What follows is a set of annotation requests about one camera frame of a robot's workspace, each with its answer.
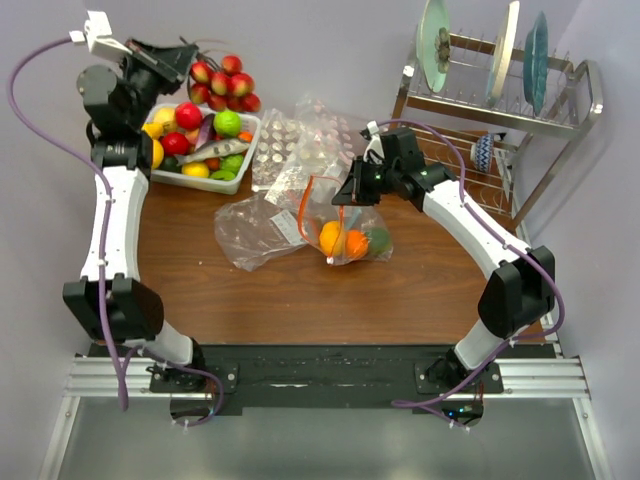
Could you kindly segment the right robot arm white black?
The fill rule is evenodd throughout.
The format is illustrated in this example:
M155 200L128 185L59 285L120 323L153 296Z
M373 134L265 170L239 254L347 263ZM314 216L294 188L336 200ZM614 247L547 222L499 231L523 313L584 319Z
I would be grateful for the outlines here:
M427 370L432 381L469 392L500 347L517 340L554 308L554 255L545 247L529 247L505 230L465 191L461 174L439 162L427 163L411 129L383 131L370 122L361 134L367 148L353 161L333 204L373 206L382 195L395 194L439 223L487 280L478 321Z

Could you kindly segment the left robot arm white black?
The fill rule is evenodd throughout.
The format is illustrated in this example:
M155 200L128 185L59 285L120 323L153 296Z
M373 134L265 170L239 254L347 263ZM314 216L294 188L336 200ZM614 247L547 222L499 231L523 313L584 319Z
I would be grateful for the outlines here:
M97 169L96 208L80 278L63 287L64 303L91 340L167 361L151 373L185 392L207 383L202 350L166 320L160 296L140 280L137 253L153 160L152 139L142 126L158 97L182 86L197 54L194 44L156 47L130 39L115 57L118 71L94 65L79 74L90 162Z

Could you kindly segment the red apple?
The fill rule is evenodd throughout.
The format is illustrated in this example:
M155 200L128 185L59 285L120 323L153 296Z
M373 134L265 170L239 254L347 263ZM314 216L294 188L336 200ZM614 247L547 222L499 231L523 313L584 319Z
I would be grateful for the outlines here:
M192 102L179 104L175 110L176 124L184 130L198 129L202 123L203 115L200 108Z
M164 153L169 156L186 155L191 148L189 140L180 132L170 132L160 142Z

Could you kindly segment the orange fruit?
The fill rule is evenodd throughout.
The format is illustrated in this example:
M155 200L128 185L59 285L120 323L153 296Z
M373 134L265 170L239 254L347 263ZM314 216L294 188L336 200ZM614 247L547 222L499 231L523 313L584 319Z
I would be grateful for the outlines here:
M359 230L349 230L345 238L345 255L349 260L359 260L368 254L369 239Z

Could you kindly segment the clear zip bag orange zipper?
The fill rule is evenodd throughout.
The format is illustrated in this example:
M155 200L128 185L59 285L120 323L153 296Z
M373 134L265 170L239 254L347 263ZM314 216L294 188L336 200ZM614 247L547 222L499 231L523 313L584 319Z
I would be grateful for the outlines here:
M388 231L382 216L374 207L336 206L331 204L333 196L341 186L336 178L312 175L304 190L297 215L298 232L302 238L321 252L329 266L342 266L355 261L388 261L391 250L381 256L367 254L359 260L349 260L345 250L340 256L327 257L319 247L319 235L323 225L330 221L340 221L346 233L359 230L363 233L373 227L384 227Z

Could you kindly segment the light green guava fruit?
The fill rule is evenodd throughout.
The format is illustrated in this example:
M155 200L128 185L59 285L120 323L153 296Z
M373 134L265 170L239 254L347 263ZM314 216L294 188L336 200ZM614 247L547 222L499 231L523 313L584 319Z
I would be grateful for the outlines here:
M220 160L220 169L237 175L244 162L243 154L235 154L223 157Z

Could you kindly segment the purple eggplant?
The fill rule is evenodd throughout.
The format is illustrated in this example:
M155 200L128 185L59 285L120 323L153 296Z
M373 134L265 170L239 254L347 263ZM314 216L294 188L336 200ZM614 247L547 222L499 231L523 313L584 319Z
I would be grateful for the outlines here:
M203 121L200 125L198 135L196 137L195 149L198 150L203 147L207 142L209 142L213 136L213 121L215 119L215 114L210 113L204 116Z

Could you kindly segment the pale peach fruit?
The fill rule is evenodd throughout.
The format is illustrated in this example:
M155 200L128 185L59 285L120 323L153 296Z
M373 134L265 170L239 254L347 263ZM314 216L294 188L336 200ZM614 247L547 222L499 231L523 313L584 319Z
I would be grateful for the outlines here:
M153 116L153 122L162 126L164 134L175 132L178 129L175 108L163 107L158 109Z

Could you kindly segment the dark green avocado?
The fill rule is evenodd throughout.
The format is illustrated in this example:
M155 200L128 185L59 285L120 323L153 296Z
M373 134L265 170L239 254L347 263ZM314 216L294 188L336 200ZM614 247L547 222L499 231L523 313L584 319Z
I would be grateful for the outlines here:
M171 173L181 173L181 165L178 163L178 160L173 157L165 157L158 167L159 170L171 172Z

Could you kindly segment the yellow lemon front left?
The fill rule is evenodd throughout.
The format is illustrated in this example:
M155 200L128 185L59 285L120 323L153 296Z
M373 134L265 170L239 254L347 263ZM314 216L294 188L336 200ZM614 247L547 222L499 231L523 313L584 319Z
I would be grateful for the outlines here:
M152 140L152 163L151 168L156 170L160 167L164 160L164 148L157 139Z

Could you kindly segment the green lime fruit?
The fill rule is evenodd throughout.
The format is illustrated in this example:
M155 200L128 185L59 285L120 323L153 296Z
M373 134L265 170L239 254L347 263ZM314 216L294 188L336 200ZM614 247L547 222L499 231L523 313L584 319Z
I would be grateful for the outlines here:
M242 119L232 110L224 110L215 114L213 127L218 135L236 137L242 131Z

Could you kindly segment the green yellow mango fruit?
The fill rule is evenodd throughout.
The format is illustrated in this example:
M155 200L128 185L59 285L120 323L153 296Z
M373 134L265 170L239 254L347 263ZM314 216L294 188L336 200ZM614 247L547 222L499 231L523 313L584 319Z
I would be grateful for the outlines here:
M368 254L381 256L392 249L393 243L390 232L384 227L373 227L365 231L368 239Z

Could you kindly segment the red lychee bunch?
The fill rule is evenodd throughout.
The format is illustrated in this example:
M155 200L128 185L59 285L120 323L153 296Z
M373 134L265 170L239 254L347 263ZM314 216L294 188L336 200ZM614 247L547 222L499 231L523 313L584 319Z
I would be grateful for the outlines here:
M186 89L193 103L215 111L257 113L262 107L255 80L245 71L242 59L226 50L200 50L190 67Z

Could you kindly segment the crumpled clear zip bag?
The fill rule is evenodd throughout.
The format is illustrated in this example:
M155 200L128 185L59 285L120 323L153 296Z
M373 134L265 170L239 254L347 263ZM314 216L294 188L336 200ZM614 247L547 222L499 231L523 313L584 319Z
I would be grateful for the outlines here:
M297 218L266 201L264 194L218 209L214 230L226 258L249 272L307 245L298 232Z

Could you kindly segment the blue white patterned bowl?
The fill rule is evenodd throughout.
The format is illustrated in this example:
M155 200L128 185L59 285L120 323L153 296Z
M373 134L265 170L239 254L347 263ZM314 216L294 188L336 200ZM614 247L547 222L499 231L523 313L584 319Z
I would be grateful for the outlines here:
M494 133L485 134L476 141L471 149L471 160L476 170L481 173L488 173L491 170L495 139Z

